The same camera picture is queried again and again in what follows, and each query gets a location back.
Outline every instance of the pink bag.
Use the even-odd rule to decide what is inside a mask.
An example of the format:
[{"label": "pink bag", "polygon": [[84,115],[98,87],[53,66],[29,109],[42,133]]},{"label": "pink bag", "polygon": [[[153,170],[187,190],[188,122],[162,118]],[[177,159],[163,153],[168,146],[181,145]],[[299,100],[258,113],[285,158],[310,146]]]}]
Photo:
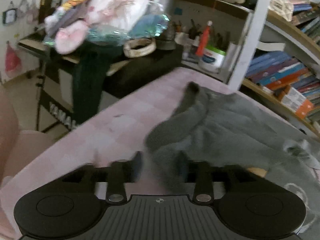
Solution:
[{"label": "pink bag", "polygon": [[7,52],[5,54],[5,72],[8,77],[12,78],[21,71],[21,60],[17,52],[10,46],[7,41]]}]

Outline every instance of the dark green cloth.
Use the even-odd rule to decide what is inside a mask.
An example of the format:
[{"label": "dark green cloth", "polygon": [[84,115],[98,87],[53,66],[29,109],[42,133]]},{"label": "dark green cloth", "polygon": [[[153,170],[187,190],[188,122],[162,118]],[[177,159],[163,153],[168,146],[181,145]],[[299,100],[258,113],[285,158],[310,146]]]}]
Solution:
[{"label": "dark green cloth", "polygon": [[122,53],[122,46],[84,44],[80,62],[73,72],[73,117],[77,124],[97,114],[106,73],[113,60]]}]

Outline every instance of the book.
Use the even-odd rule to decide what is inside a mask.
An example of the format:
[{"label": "book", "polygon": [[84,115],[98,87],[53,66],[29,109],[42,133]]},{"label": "book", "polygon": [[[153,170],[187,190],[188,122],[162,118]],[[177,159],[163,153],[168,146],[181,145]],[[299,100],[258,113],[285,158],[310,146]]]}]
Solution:
[{"label": "book", "polygon": [[266,85],[267,88],[269,88],[270,90],[277,90],[279,88],[283,88],[287,85],[290,85],[292,83],[295,83],[307,76],[312,75],[312,73],[307,69],[307,68],[303,68],[295,73],[292,73],[290,75],[287,75],[275,82],[272,82],[268,85]]},{"label": "book", "polygon": [[314,107],[310,100],[290,85],[285,87],[278,98],[281,104],[295,112],[300,118],[305,118]]},{"label": "book", "polygon": [[319,121],[320,120],[320,112],[316,112],[315,114],[308,116],[308,119],[310,119],[310,121],[312,121],[312,122]]},{"label": "book", "polygon": [[313,33],[318,27],[320,26],[320,21],[317,22],[315,25],[313,25],[309,30],[307,30],[305,33],[306,35],[310,35],[311,33]]},{"label": "book", "polygon": [[320,108],[319,107],[315,107],[307,114],[307,116],[313,115],[318,111],[320,111]]},{"label": "book", "polygon": [[320,41],[320,35],[314,37],[312,40],[313,40],[315,43],[318,43],[318,42]]},{"label": "book", "polygon": [[284,51],[285,43],[259,41],[257,49],[262,51]]},{"label": "book", "polygon": [[281,78],[284,78],[292,73],[295,73],[301,69],[304,69],[305,66],[301,62],[297,62],[291,66],[285,67],[283,69],[280,69],[276,73],[272,74],[271,76],[265,77],[261,79],[258,84],[261,86],[267,86],[268,84],[275,82]]},{"label": "book", "polygon": [[319,106],[320,105],[320,98],[316,98],[313,100],[310,100],[315,106]]},{"label": "book", "polygon": [[300,93],[305,93],[305,92],[311,91],[311,90],[313,90],[313,89],[316,89],[316,88],[318,88],[318,87],[320,87],[320,82],[317,82],[317,83],[314,83],[314,84],[305,86],[305,87],[303,87],[303,88],[300,88],[300,89],[298,89],[298,91],[299,91]]},{"label": "book", "polygon": [[251,63],[250,63],[250,66],[251,65],[254,65],[254,64],[257,64],[259,62],[262,62],[262,61],[265,61],[271,57],[274,57],[274,56],[277,56],[279,55],[281,52],[280,51],[271,51],[271,52],[268,52],[268,53],[265,53],[263,55],[260,55],[258,57],[255,57],[251,60]]},{"label": "book", "polygon": [[310,23],[308,23],[307,25],[305,25],[304,27],[302,27],[301,31],[303,33],[305,33],[307,30],[309,30],[310,28],[312,28],[315,24],[317,24],[320,21],[320,17],[315,18],[314,20],[312,20]]},{"label": "book", "polygon": [[310,4],[309,0],[290,0],[290,2],[292,4],[300,4],[300,3],[308,3],[308,4]]},{"label": "book", "polygon": [[276,57],[272,57],[266,61],[263,61],[263,62],[260,62],[260,63],[257,63],[257,64],[250,66],[249,71],[246,74],[246,77],[250,77],[252,75],[255,75],[255,74],[259,73],[260,71],[267,69],[270,66],[281,64],[291,58],[292,57],[290,57],[288,54],[286,54],[285,52],[282,52],[281,54],[279,54]]},{"label": "book", "polygon": [[293,7],[294,12],[301,12],[301,11],[307,11],[312,9],[312,6],[308,3],[300,3],[300,4],[295,4]]},{"label": "book", "polygon": [[280,70],[284,67],[291,66],[297,62],[299,62],[299,60],[294,57],[289,60],[286,60],[285,62],[283,62],[281,64],[270,66],[266,70],[263,70],[255,75],[249,77],[249,78],[253,83],[257,84],[259,82],[259,80],[261,80],[265,77],[268,77],[268,76],[272,75],[273,73],[276,73],[278,70]]},{"label": "book", "polygon": [[313,89],[313,90],[308,91],[306,93],[303,93],[303,95],[305,97],[308,97],[308,96],[311,96],[311,95],[314,95],[314,94],[317,94],[317,93],[320,93],[320,88],[316,88],[316,89]]},{"label": "book", "polygon": [[316,36],[319,36],[320,35],[320,24],[319,26],[312,32],[310,33],[308,36],[313,39],[315,38]]},{"label": "book", "polygon": [[295,16],[292,16],[291,23],[294,26],[297,26],[301,23],[305,23],[319,16],[320,9],[318,7],[314,7],[308,11],[303,11]]},{"label": "book", "polygon": [[292,84],[292,87],[294,87],[295,89],[301,89],[304,86],[308,86],[308,85],[311,85],[312,83],[317,83],[317,82],[319,82],[319,80],[316,78],[315,75],[313,75],[313,76],[306,77],[302,80],[299,80],[298,82]]},{"label": "book", "polygon": [[309,100],[314,100],[314,99],[320,98],[320,92],[315,93],[315,94],[310,95],[310,96],[307,96],[307,98],[308,98]]},{"label": "book", "polygon": [[314,129],[317,130],[318,133],[320,133],[320,124],[318,122],[314,122],[313,127],[314,127]]}]

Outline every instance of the round black pad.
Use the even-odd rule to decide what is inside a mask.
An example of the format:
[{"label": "round black pad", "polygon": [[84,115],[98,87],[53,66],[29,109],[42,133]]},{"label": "round black pad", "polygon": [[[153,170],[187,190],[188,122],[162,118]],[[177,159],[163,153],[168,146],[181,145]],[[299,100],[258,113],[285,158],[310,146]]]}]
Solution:
[{"label": "round black pad", "polygon": [[14,218],[23,234],[35,238],[68,238],[93,226],[101,214],[92,193],[30,192],[15,205]]},{"label": "round black pad", "polygon": [[297,230],[306,216],[303,201],[291,192],[228,192],[218,211],[230,229],[255,239],[281,239]]},{"label": "round black pad", "polygon": [[66,196],[50,196],[43,198],[37,205],[38,211],[48,217],[58,217],[73,209],[73,200]]}]

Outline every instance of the bag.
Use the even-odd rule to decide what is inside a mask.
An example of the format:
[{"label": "bag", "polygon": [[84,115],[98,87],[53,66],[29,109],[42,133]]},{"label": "bag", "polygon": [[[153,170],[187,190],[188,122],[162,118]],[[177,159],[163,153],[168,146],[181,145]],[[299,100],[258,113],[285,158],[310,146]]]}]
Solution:
[{"label": "bag", "polygon": [[5,54],[5,73],[9,78],[15,77],[21,71],[21,60],[17,52],[10,46],[7,41],[7,52]]},{"label": "bag", "polygon": [[294,5],[290,0],[270,0],[268,8],[283,17],[286,21],[292,21]]}]

